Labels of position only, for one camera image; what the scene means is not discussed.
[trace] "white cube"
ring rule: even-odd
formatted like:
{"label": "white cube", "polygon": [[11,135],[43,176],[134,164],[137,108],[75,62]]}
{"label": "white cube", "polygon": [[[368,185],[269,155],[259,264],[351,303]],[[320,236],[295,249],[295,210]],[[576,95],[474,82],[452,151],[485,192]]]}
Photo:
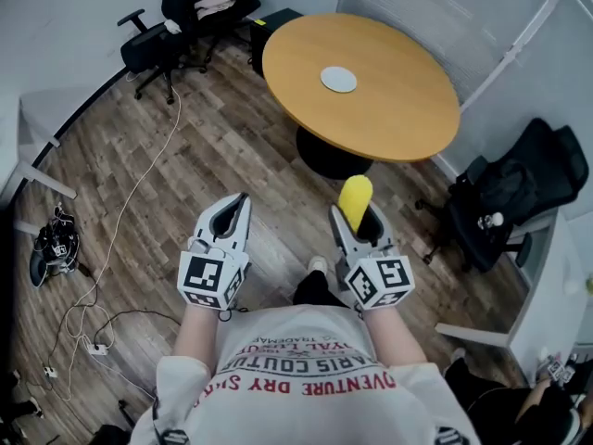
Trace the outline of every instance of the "white cube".
{"label": "white cube", "polygon": [[345,282],[363,310],[396,305],[415,287],[407,256],[359,259]]}
{"label": "white cube", "polygon": [[227,310],[244,280],[242,262],[229,256],[182,252],[177,289],[187,303]]}

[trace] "black table base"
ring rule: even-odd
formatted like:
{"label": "black table base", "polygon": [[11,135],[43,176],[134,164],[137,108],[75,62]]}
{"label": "black table base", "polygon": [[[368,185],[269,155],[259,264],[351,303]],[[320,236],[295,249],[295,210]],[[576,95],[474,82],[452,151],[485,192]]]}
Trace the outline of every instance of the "black table base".
{"label": "black table base", "polygon": [[307,129],[298,127],[296,148],[314,172],[333,180],[346,180],[371,168],[372,160],[346,152],[328,144]]}

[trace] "black baseboard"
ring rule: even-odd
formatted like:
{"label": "black baseboard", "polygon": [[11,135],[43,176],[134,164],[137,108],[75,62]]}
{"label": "black baseboard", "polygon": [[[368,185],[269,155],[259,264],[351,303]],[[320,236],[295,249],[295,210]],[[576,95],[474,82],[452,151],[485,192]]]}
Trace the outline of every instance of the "black baseboard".
{"label": "black baseboard", "polygon": [[[96,99],[98,99],[101,95],[103,95],[107,91],[107,89],[109,89],[113,84],[115,84],[117,81],[119,81],[121,79],[121,76],[123,76],[126,72],[128,72],[127,68],[123,68],[122,70],[118,71],[105,84],[103,84],[101,87],[99,87],[93,95],[91,95],[88,99],[86,99],[84,101],[84,103],[79,108],[77,108],[74,111],[74,113],[68,117],[68,120],[65,121],[64,124],[59,128],[59,130],[56,132],[55,138],[57,138],[59,140],[60,137],[63,134],[65,134],[66,131],[70,128],[70,126],[83,114],[83,112],[86,109],[88,109],[96,101]],[[41,153],[39,155],[37,155],[37,158],[32,163],[32,166],[34,168],[37,168],[41,164],[41,162],[43,161],[45,156],[49,153],[49,150],[52,149],[52,147],[53,147],[52,144],[47,144],[46,146],[44,146],[44,149],[41,151]],[[19,187],[17,188],[17,191],[15,191],[15,194],[12,197],[12,203],[15,202],[15,200],[17,199],[17,197],[19,197],[22,190],[25,189],[26,184],[27,184],[26,179],[23,179],[20,182]]]}

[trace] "table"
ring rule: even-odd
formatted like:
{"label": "table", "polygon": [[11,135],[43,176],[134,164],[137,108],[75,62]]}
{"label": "table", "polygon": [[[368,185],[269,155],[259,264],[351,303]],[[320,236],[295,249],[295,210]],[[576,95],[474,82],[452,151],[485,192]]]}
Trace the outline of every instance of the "table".
{"label": "table", "polygon": [[543,352],[566,362],[587,308],[585,273],[567,221],[557,211],[533,285],[511,331],[493,333],[439,323],[436,331],[450,337],[509,350],[530,384]]}
{"label": "table", "polygon": [[[321,72],[329,66],[353,72],[356,89],[326,88]],[[459,103],[443,69],[408,36],[371,19],[330,13],[289,21],[266,44],[263,71],[300,125],[301,157],[330,178],[364,172],[376,159],[426,159],[459,127]]]}
{"label": "table", "polygon": [[[59,146],[59,142],[55,137],[45,133],[39,127],[32,126],[31,128],[45,142]],[[4,191],[13,174],[16,174],[29,181],[37,180],[66,197],[75,198],[76,192],[72,188],[33,168],[30,163],[20,158],[19,131],[20,97],[15,94],[2,94],[0,95],[0,193]],[[23,230],[30,225],[25,222],[17,222],[16,226]]]}

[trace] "white desk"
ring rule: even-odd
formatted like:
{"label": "white desk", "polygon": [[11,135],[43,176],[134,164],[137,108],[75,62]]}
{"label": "white desk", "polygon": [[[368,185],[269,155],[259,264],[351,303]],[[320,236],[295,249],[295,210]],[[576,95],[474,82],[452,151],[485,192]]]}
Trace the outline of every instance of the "white desk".
{"label": "white desk", "polygon": [[[40,128],[32,127],[45,142],[59,146],[55,137]],[[19,155],[20,98],[17,95],[0,95],[0,193],[4,191],[8,180],[19,175],[29,181],[37,180],[47,187],[74,199],[76,192],[54,178],[40,172]]]}
{"label": "white desk", "polygon": [[436,331],[450,337],[507,348],[533,384],[540,357],[560,353],[565,362],[585,315],[588,295],[585,274],[568,223],[554,215],[534,283],[511,331],[493,333],[437,324]]}

